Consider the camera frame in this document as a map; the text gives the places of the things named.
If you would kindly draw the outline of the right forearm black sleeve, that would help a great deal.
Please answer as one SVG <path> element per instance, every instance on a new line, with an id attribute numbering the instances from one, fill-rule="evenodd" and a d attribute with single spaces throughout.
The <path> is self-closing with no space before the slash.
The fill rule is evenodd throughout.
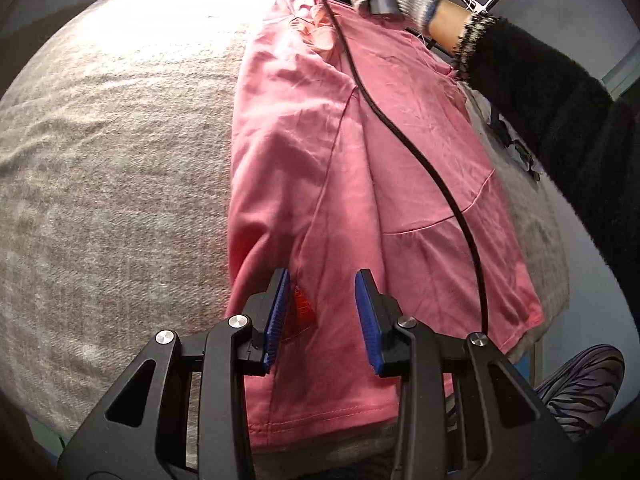
<path id="1" fill-rule="evenodd" d="M 504 18 L 444 0 L 427 31 L 498 108 L 572 206 L 639 314 L 639 117 L 582 66 Z"/>

